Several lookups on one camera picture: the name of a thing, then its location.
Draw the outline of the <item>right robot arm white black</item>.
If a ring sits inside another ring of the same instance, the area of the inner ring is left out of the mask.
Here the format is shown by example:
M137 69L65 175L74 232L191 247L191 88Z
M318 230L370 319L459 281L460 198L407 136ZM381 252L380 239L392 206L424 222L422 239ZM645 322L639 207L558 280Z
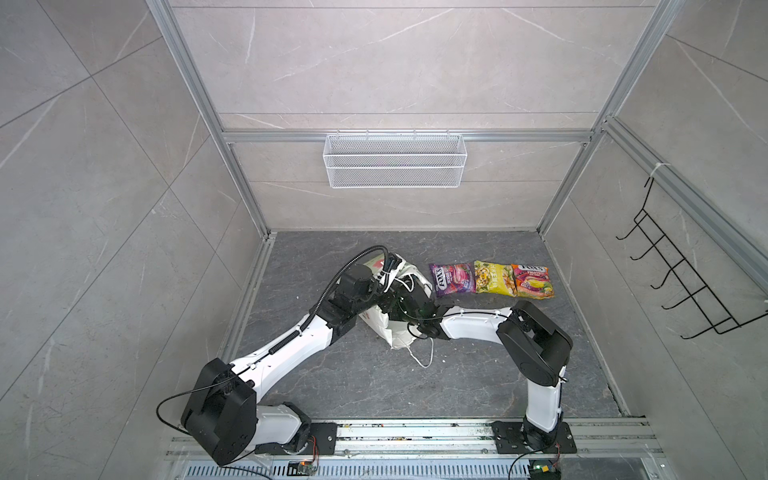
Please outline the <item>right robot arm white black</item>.
M444 340L479 340L504 347L527 382L521 436L526 448L555 445L562 422L562 385L573 340L528 300L496 310L440 307L431 315L398 303L399 312L420 334Z

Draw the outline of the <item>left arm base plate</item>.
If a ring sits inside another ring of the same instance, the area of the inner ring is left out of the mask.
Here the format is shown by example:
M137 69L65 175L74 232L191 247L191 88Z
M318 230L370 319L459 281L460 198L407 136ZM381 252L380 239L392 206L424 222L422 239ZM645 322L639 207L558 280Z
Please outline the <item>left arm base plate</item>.
M332 455L335 452L338 427L338 424L332 422L312 423L300 427L287 444L260 444L254 447L253 452L270 455Z

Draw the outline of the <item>yellow green snack packet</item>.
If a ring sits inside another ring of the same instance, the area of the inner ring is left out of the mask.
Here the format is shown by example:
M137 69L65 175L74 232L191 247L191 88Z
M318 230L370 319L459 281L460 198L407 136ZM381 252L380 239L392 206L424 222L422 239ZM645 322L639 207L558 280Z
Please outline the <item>yellow green snack packet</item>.
M514 268L511 264L474 262L475 292L517 296Z

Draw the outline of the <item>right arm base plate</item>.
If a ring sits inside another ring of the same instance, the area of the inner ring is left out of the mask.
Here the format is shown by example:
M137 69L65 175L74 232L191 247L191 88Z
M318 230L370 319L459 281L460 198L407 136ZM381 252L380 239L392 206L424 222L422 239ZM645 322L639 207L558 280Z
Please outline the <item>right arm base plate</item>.
M577 446L570 426L560 421L550 432L522 421L494 421L490 424L492 439L499 454L576 454Z

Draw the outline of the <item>Fox's fruits candy packet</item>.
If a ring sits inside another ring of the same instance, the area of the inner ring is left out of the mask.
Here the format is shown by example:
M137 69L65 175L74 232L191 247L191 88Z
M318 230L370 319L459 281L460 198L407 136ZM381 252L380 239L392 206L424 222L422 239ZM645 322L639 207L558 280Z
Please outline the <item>Fox's fruits candy packet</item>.
M547 267L513 264L512 268L515 295L518 298L540 300L555 295Z

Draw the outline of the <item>purple Fox's berries packet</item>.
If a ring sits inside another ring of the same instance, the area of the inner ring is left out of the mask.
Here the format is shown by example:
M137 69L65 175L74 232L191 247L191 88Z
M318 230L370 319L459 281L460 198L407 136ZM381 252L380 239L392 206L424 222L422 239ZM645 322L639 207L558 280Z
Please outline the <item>purple Fox's berries packet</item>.
M476 291L474 267L470 263L430 264L429 269L437 297Z

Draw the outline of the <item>white paper gift bag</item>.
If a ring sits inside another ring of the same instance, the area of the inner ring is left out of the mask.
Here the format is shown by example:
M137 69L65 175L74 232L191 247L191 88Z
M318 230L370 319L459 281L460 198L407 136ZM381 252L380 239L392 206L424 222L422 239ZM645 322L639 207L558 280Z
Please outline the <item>white paper gift bag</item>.
M413 264L405 261L397 278L411 281L411 294L425 294L428 300L434 291L432 283ZM416 334L416 322L418 315L406 311L406 296L398 309L384 311L378 306L373 306L359 315L360 319L382 338L393 350L405 349L411 358L423 369L431 366L434 358L434 341L430 341L430 355L427 363L422 363L411 350L414 341L421 338Z

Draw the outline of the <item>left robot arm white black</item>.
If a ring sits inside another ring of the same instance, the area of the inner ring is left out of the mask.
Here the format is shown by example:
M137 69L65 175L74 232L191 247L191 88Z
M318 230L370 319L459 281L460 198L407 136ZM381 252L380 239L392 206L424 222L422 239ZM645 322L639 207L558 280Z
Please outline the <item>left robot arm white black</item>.
M430 299L421 272L383 245L368 247L332 277L295 326L230 362L209 361L192 389L176 431L193 438L218 465L252 453L300 453L311 420L290 402L262 405L268 391L311 356L340 340L363 314L398 319L408 299Z

